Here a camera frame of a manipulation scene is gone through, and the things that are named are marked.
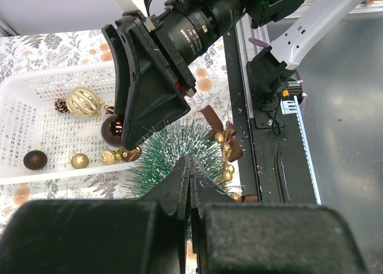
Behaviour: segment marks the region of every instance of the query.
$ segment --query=pine cone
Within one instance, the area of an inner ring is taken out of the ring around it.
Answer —
[[[68,108],[66,107],[66,99],[56,99],[54,101],[54,109],[58,112],[68,112]]]
[[[105,113],[108,115],[114,114],[114,106],[108,106],[105,110]]]

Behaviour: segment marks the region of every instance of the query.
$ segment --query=green bristle tree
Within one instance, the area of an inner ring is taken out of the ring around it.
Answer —
[[[176,121],[154,133],[142,145],[142,154],[131,169],[136,177],[125,185],[141,197],[166,178],[181,156],[199,158],[213,181],[223,171],[220,146],[209,140],[211,127],[201,120]]]

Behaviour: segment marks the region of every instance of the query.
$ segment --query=patterned tablecloth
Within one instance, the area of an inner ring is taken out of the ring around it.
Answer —
[[[107,60],[112,60],[112,55],[100,31],[0,38],[0,83],[4,78],[19,72]],[[222,38],[193,62],[190,69],[197,79],[198,93],[193,99],[188,99],[192,107],[188,116],[192,118],[202,115],[199,113],[201,108],[210,104],[224,123],[232,121]],[[123,181],[123,175],[118,174],[102,173],[0,185],[0,235],[17,208],[31,199],[126,197],[124,188],[119,183]],[[232,184],[240,185],[238,173],[235,174]],[[195,266],[195,255],[188,253],[187,272],[195,273]]]

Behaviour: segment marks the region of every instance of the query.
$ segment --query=white plastic basket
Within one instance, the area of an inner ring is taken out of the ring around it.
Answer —
[[[21,183],[120,171],[131,163],[105,165],[101,151],[109,147],[101,137],[105,110],[99,117],[78,118],[54,110],[54,100],[66,98],[75,87],[94,90],[104,104],[114,105],[113,62],[27,72],[7,78],[0,85],[0,184]],[[24,155],[44,144],[48,157],[40,171],[23,164]],[[90,163],[74,169],[69,159],[84,153]]]

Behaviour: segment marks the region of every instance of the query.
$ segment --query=brown ornament ball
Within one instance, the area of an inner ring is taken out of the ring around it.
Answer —
[[[38,171],[47,165],[48,157],[41,150],[32,150],[24,156],[23,163],[26,168]]]
[[[121,135],[123,125],[124,117],[117,114],[111,115],[102,123],[101,136],[111,147],[122,147]]]
[[[125,161],[125,162],[135,162],[136,160],[139,159],[139,157],[141,156],[141,149],[139,147],[136,147],[134,150],[126,150],[126,149],[122,149],[121,150],[121,158]]]

